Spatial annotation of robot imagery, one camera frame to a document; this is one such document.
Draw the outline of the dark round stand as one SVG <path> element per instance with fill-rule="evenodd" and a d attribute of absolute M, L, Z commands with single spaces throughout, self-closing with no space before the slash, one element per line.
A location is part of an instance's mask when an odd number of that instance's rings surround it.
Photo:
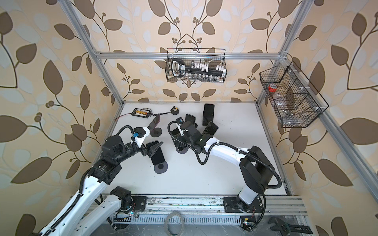
<path fill-rule="evenodd" d="M 168 163 L 166 161 L 159 163 L 154 166 L 154 171 L 156 174 L 163 174 L 168 170 Z"/>

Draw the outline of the black phone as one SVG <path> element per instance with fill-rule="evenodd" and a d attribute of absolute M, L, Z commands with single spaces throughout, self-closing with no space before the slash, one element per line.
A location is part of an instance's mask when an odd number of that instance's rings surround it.
<path fill-rule="evenodd" d="M 178 128 L 172 130 L 171 133 L 172 135 L 180 135 L 180 139 L 182 140 L 182 142 L 184 142 L 183 137 L 181 136 L 181 133 Z"/>
<path fill-rule="evenodd" d="M 205 104 L 203 110 L 202 125 L 207 126 L 210 122 L 214 121 L 214 104 Z"/>
<path fill-rule="evenodd" d="M 191 122 L 193 125 L 195 125 L 196 117 L 191 114 L 186 114 L 185 116 L 185 122 Z"/>
<path fill-rule="evenodd" d="M 203 134 L 207 134 L 213 137 L 214 134 L 217 132 L 218 128 L 219 127 L 213 122 L 208 122 Z"/>
<path fill-rule="evenodd" d="M 157 165 L 165 161 L 164 155 L 162 153 L 161 148 L 159 148 L 154 155 L 151 157 L 151 161 L 153 165 Z"/>

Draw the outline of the purple round phone stand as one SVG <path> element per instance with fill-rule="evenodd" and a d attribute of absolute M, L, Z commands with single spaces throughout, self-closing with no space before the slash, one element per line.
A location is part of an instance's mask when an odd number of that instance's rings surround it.
<path fill-rule="evenodd" d="M 189 150 L 189 148 L 187 146 L 176 146 L 176 151 L 179 153 L 179 154 L 185 154 L 187 153 Z"/>

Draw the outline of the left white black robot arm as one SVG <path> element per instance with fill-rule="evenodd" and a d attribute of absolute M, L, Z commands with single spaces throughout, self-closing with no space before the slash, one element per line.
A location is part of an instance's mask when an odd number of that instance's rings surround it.
<path fill-rule="evenodd" d="M 93 211 L 87 212 L 119 174 L 123 161 L 138 153 L 149 157 L 156 153 L 162 145 L 161 142 L 150 147 L 143 144 L 155 127 L 155 124 L 136 128 L 123 126 L 121 130 L 131 131 L 131 142 L 127 144 L 124 144 L 120 136 L 121 131 L 108 137 L 101 147 L 100 160 L 83 174 L 79 190 L 39 235 L 89 236 L 116 211 L 132 211 L 134 205 L 131 192 L 118 186 Z"/>

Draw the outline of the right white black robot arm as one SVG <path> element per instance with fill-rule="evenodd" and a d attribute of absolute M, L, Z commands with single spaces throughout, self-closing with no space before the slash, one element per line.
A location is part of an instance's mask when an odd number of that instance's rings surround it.
<path fill-rule="evenodd" d="M 259 147 L 240 148 L 222 142 L 214 136 L 217 130 L 217 125 L 208 122 L 205 130 L 200 132 L 192 122 L 181 118 L 167 125 L 176 148 L 192 150 L 200 165 L 205 165 L 210 156 L 216 156 L 240 168 L 245 184 L 236 202 L 241 211 L 247 212 L 256 198 L 265 196 L 266 190 L 279 189 L 282 179 Z"/>

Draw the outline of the black phone on folding stand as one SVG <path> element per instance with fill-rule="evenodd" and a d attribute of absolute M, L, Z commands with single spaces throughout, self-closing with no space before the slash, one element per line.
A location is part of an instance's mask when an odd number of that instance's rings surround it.
<path fill-rule="evenodd" d="M 186 114 L 185 116 L 185 122 L 191 122 L 193 125 L 195 125 L 196 117 L 191 114 Z"/>

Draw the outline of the black round stand far left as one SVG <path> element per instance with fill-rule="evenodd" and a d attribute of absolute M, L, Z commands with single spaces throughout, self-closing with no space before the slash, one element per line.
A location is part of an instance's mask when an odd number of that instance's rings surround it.
<path fill-rule="evenodd" d="M 151 137 L 154 137 L 154 138 L 157 138 L 159 136 L 162 135 L 162 129 L 159 128 L 159 127 L 156 127 L 154 128 L 151 132 L 150 132 L 150 136 Z"/>

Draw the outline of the black yellow round connector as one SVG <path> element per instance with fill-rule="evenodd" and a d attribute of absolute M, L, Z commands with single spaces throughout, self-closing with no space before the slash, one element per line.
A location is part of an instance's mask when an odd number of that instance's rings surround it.
<path fill-rule="evenodd" d="M 170 110 L 170 113 L 173 114 L 174 116 L 179 114 L 179 109 L 176 106 L 173 106 L 172 109 Z"/>

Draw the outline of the black power adapter board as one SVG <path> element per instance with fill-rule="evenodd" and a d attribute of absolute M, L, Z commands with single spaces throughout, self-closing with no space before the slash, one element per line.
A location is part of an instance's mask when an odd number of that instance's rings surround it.
<path fill-rule="evenodd" d="M 135 117 L 146 118 L 147 119 L 150 116 L 152 116 L 152 111 L 150 109 L 147 109 L 147 108 L 143 108 L 143 109 L 135 108 L 132 111 L 131 115 L 135 116 Z"/>

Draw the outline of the black tool in basket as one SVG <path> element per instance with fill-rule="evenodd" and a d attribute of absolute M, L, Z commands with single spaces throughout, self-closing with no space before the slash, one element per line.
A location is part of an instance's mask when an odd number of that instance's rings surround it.
<path fill-rule="evenodd" d="M 226 77 L 227 69 L 222 65 L 210 65 L 210 63 L 190 62 L 188 65 L 182 59 L 173 59 L 170 71 L 176 78 L 221 78 Z"/>

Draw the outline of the black adjustable wrench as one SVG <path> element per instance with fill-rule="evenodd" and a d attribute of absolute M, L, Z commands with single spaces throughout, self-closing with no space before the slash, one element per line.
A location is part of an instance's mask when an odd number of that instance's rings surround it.
<path fill-rule="evenodd" d="M 309 235 L 313 234 L 313 231 L 309 226 L 288 224 L 278 217 L 271 217 L 268 223 L 273 224 L 273 226 L 270 227 L 272 231 L 280 232 L 282 236 L 288 236 L 288 234 L 292 232 Z"/>

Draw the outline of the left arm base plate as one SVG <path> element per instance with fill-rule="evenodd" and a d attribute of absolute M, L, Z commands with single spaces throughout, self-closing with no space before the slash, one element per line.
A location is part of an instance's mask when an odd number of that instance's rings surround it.
<path fill-rule="evenodd" d="M 145 210 L 147 204 L 146 196 L 127 196 L 121 199 L 120 212 L 131 212 Z"/>

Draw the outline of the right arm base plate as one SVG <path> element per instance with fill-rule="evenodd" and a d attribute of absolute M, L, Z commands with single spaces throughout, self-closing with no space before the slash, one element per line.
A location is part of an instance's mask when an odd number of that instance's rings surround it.
<path fill-rule="evenodd" d="M 226 213 L 262 213 L 263 202 L 259 198 L 255 198 L 251 204 L 246 204 L 239 197 L 224 197 L 224 211 Z"/>

